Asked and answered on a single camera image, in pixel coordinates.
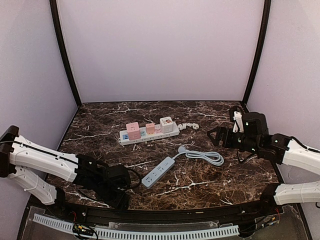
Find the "left black frame post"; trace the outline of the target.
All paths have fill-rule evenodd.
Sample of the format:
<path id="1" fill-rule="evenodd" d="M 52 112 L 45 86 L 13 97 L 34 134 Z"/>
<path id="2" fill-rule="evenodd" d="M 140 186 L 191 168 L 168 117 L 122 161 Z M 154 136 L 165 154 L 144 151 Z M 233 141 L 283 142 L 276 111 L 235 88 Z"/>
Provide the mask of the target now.
<path id="1" fill-rule="evenodd" d="M 64 71 L 65 71 L 75 104 L 77 108 L 80 108 L 82 106 L 82 101 L 81 101 L 80 94 L 77 89 L 76 82 L 72 73 L 72 68 L 71 68 L 71 64 L 69 61 L 69 57 L 68 57 L 68 53 L 67 53 L 67 49 L 64 41 L 62 25 L 61 25 L 60 16 L 59 16 L 59 10 L 58 10 L 58 1 L 49 0 L 49 5 L 50 5 L 50 11 L 51 11 L 51 17 L 52 17 L 53 27 L 55 31 L 55 36 L 56 36 L 61 60 L 63 63 Z"/>

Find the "black front rail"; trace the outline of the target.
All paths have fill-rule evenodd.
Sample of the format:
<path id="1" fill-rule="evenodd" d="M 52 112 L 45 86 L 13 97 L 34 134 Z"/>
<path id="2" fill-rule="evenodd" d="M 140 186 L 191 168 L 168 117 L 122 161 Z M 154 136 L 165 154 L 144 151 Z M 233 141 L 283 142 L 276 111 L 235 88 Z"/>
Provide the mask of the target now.
<path id="1" fill-rule="evenodd" d="M 259 201 L 189 210 L 117 210 L 106 207 L 67 202 L 67 208 L 76 213 L 76 220 L 87 224 L 106 225 L 110 222 L 130 224 L 184 224 L 207 221 L 219 223 L 247 223 L 256 218 L 276 214 L 274 207 L 261 208 Z"/>

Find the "small circuit board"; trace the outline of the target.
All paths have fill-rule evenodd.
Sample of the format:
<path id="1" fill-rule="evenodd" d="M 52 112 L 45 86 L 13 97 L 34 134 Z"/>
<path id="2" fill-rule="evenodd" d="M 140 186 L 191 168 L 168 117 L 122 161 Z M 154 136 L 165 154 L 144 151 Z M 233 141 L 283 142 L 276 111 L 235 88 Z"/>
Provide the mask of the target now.
<path id="1" fill-rule="evenodd" d="M 72 232 L 74 234 L 88 235 L 88 236 L 94 234 L 94 231 L 91 228 L 89 228 L 88 226 L 77 224 L 77 223 L 73 224 Z"/>

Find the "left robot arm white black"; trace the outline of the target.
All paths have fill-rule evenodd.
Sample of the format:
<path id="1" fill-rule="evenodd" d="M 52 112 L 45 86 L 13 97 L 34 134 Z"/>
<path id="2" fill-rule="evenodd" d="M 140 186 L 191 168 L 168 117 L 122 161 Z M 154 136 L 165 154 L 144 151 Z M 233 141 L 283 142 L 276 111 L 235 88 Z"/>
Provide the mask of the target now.
<path id="1" fill-rule="evenodd" d="M 45 182 L 34 170 L 94 191 L 109 207 L 126 210 L 129 206 L 125 189 L 130 187 L 131 178 L 126 167 L 43 147 L 20 135 L 17 126 L 10 126 L 0 137 L 0 176 L 15 181 L 42 204 L 64 209 L 65 192 Z"/>

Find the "black frame post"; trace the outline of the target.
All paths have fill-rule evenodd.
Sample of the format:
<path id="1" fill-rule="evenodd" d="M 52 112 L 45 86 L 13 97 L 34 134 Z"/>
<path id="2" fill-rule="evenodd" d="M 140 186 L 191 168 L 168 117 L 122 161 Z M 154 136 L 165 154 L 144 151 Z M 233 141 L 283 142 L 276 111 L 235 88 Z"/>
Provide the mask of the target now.
<path id="1" fill-rule="evenodd" d="M 56 36 L 61 60 L 63 63 L 64 71 L 65 71 L 75 104 L 77 108 L 80 108 L 82 106 L 82 101 L 81 101 L 80 94 L 77 89 L 76 82 L 72 73 L 72 68 L 71 68 L 71 64 L 69 61 L 69 57 L 68 57 L 68 53 L 67 53 L 67 49 L 64 41 L 62 25 L 61 25 L 60 16 L 59 16 L 59 10 L 58 10 L 58 1 L 49 0 L 49 5 L 50 5 L 50 11 L 51 11 L 51 17 L 52 17 L 53 27 L 55 31 L 55 36 Z"/>
<path id="2" fill-rule="evenodd" d="M 266 33 L 267 33 L 267 28 L 268 28 L 268 23 L 269 23 L 269 17 L 270 17 L 270 11 L 271 11 L 271 0 L 265 0 L 263 4 L 263 11 L 262 11 L 262 17 L 261 17 L 261 24 L 259 28 L 259 34 L 258 34 L 258 39 L 257 39 L 257 44 L 256 44 L 256 50 L 255 54 L 253 57 L 252 61 L 252 66 L 249 74 L 249 78 L 247 81 L 247 85 L 244 91 L 244 95 L 242 98 L 242 103 L 244 106 L 248 105 L 250 95 L 253 89 L 253 85 L 256 79 L 256 75 L 258 72 L 259 68 L 259 63 L 265 43 L 265 38 L 266 38 Z"/>

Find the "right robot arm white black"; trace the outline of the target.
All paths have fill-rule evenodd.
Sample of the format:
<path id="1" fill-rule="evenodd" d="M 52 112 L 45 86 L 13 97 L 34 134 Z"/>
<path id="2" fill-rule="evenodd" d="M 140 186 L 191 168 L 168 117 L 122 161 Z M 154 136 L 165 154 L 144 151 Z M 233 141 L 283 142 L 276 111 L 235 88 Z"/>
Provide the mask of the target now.
<path id="1" fill-rule="evenodd" d="M 257 156 L 272 163 L 297 167 L 319 175 L 320 151 L 304 145 L 294 136 L 269 134 L 263 113 L 234 111 L 232 122 L 233 128 L 217 126 L 207 132 L 213 145 L 249 152 L 251 157 Z M 260 201 L 267 206 L 319 203 L 320 183 L 271 183 L 261 194 Z"/>

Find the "light blue power strip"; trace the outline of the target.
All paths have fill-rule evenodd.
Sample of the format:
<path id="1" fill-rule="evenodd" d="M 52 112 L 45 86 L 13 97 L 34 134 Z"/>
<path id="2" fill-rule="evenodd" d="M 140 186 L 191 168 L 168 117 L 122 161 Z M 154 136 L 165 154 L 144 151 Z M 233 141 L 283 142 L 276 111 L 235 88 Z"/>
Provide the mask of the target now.
<path id="1" fill-rule="evenodd" d="M 141 181 L 146 189 L 150 189 L 158 180 L 160 180 L 175 164 L 175 160 L 166 157 L 153 170 L 151 170 Z"/>

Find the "right black frame post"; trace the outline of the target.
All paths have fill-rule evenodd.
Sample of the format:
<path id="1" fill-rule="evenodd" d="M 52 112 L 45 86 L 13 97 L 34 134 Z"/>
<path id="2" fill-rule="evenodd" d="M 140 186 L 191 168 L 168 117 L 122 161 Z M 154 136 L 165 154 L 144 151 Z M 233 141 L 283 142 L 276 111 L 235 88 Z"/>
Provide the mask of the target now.
<path id="1" fill-rule="evenodd" d="M 256 44 L 256 50 L 255 54 L 253 57 L 252 61 L 252 66 L 249 74 L 249 78 L 247 81 L 247 85 L 244 91 L 244 95 L 242 98 L 242 103 L 244 106 L 248 105 L 250 95 L 253 89 L 253 85 L 256 79 L 256 75 L 258 72 L 259 68 L 259 63 L 265 43 L 265 38 L 266 38 L 266 33 L 267 33 L 267 28 L 268 28 L 268 23 L 269 23 L 269 17 L 270 17 L 270 11 L 271 11 L 271 0 L 265 0 L 263 4 L 263 11 L 262 11 L 262 17 L 261 17 L 261 24 L 259 28 L 259 34 L 258 34 L 258 39 L 257 39 L 257 44 Z"/>

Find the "white cube socket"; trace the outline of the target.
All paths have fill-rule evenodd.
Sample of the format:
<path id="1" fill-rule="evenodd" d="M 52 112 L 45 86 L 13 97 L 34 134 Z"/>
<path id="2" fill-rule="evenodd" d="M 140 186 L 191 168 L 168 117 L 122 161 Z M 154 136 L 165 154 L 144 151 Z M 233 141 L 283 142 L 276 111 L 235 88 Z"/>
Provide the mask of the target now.
<path id="1" fill-rule="evenodd" d="M 170 116 L 159 119 L 160 130 L 162 133 L 171 133 L 174 130 L 174 122 Z"/>

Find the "pink usb charger plug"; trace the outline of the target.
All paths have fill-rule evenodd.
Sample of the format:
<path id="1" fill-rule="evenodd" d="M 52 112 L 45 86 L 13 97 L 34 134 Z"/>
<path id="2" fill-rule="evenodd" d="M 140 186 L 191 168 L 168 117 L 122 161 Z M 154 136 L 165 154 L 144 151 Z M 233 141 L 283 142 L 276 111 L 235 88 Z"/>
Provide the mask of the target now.
<path id="1" fill-rule="evenodd" d="M 147 123 L 145 125 L 146 133 L 148 135 L 152 135 L 155 133 L 155 124 L 154 123 Z"/>

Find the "pink cube socket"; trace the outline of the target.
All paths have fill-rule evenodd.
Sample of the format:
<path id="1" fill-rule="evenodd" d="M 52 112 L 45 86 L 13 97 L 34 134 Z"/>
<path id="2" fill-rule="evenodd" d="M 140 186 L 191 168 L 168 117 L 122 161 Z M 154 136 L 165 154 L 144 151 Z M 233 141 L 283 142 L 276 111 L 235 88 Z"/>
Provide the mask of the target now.
<path id="1" fill-rule="evenodd" d="M 130 141 L 137 140 L 141 138 L 140 127 L 138 122 L 131 122 L 126 124 L 126 131 L 128 139 Z"/>

